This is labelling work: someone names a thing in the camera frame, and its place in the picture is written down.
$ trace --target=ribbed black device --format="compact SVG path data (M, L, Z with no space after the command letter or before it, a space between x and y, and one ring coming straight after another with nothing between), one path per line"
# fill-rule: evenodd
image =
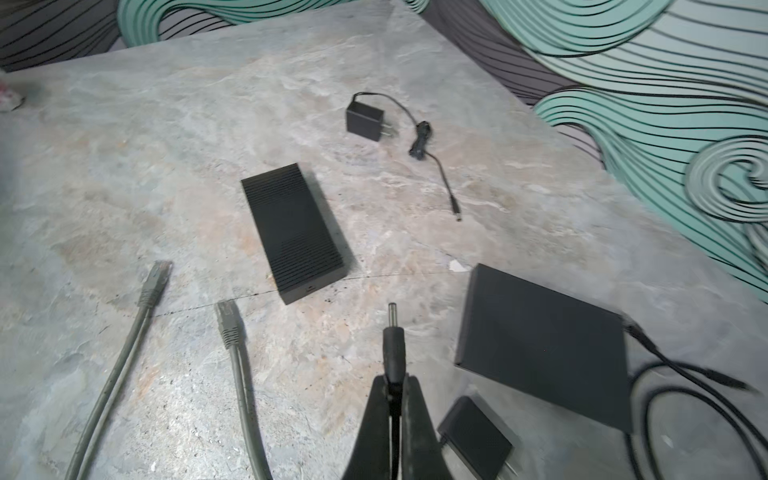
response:
M341 254L297 164L242 180L283 302L346 275Z

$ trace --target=black power adapter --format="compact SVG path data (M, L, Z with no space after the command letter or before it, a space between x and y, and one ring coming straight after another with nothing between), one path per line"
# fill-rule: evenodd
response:
M386 97L393 101L408 115L416 129L416 140L413 142L408 154L416 160L424 160L424 157L431 157L435 160L440 169L440 176L442 177L442 182L445 184L445 189L448 190L448 197L451 201L451 210L453 210L453 214L456 215L456 221L461 221L462 209L459 208L458 201L456 200L456 197L453 196L453 192L451 192L451 186L448 184L448 179L445 178L442 164L435 155L430 154L426 150L427 141L432 136L432 126L429 122L417 122L408 108L405 108L400 102L387 94L380 94L372 91L360 91L352 96L352 101L346 108L346 130L349 133L373 141L379 141L382 137L384 129L384 110L357 101L357 98L362 95L378 95L380 97Z

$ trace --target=wall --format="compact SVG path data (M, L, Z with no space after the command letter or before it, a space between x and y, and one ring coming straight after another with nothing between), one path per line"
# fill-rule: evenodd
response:
M15 0L16 70L347 0ZM405 0L768 302L764 0Z

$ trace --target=marble table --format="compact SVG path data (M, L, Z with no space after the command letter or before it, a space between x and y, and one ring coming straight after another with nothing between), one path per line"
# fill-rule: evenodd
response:
M361 0L19 71L0 115L0 477L61 478L152 262L174 262L89 478L251 478L212 305L237 299L275 478L338 478L399 305L434 423L475 392L518 437L519 478L631 478L621 434L452 365L479 263L620 310L670 356L768 392L768 307L400 0ZM347 134L355 91L435 129L452 216L413 132ZM298 162L347 278L289 306L240 179ZM627 341L634 368L649 360ZM655 382L674 380L656 376ZM765 399L731 395L768 431ZM668 478L754 475L727 425L670 398ZM456 478L471 478L446 451Z

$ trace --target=patterned wallpaper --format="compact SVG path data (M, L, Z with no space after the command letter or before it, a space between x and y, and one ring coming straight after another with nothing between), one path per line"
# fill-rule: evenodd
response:
M348 0L5 0L12 71ZM768 302L766 0L403 0Z

